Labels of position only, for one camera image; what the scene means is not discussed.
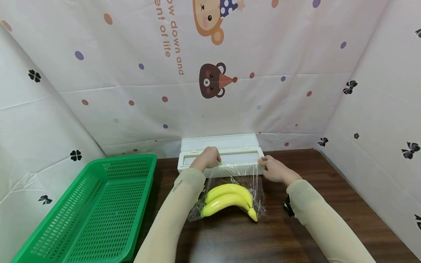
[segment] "basket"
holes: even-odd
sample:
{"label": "basket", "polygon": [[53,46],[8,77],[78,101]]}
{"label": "basket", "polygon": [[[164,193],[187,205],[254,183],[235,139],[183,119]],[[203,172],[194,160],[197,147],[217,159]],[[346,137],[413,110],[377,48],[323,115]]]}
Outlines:
{"label": "basket", "polygon": [[155,155],[111,157],[80,172],[12,263],[119,263],[133,256]]}

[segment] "beige sleeve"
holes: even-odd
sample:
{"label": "beige sleeve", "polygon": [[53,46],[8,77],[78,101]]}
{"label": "beige sleeve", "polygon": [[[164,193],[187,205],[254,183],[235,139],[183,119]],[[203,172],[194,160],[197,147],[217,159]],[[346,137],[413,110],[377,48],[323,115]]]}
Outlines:
{"label": "beige sleeve", "polygon": [[287,193],[295,217],[307,228],[329,262],[375,262],[345,221],[306,180],[293,182]]}
{"label": "beige sleeve", "polygon": [[177,243],[187,216],[205,187],[205,176],[185,169],[174,182],[159,210],[134,263],[174,263]]}

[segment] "white plastic box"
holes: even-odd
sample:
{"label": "white plastic box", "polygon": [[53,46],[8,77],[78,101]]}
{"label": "white plastic box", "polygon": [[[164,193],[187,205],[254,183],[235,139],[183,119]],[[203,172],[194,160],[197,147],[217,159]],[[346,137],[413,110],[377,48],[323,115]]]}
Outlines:
{"label": "white plastic box", "polygon": [[194,159],[208,146],[218,148],[222,164],[205,169],[206,178],[262,174],[257,159],[264,155],[254,133],[182,139],[179,173],[189,168]]}

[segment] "yellow banana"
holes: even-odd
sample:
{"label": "yellow banana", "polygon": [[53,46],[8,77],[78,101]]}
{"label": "yellow banana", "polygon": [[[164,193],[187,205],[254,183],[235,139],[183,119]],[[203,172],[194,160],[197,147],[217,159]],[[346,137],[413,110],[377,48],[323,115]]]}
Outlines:
{"label": "yellow banana", "polygon": [[245,187],[233,183],[223,184],[210,190],[205,197],[205,204],[209,204],[216,198],[226,194],[239,194],[246,200],[248,207],[253,208],[253,198],[250,192]]}
{"label": "yellow banana", "polygon": [[216,212],[232,205],[236,205],[245,209],[251,219],[257,222],[256,211],[253,208],[250,208],[247,204],[247,201],[239,194],[226,194],[214,199],[209,204],[205,205],[205,207],[202,209],[201,216],[211,216]]}

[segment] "person's left hand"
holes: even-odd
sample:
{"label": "person's left hand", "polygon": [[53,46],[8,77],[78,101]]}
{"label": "person's left hand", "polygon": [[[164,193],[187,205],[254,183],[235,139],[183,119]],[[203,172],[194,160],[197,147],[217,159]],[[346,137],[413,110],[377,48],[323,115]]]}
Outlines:
{"label": "person's left hand", "polygon": [[221,156],[218,148],[206,147],[206,149],[196,157],[190,168],[198,169],[203,172],[206,168],[213,168],[221,163]]}

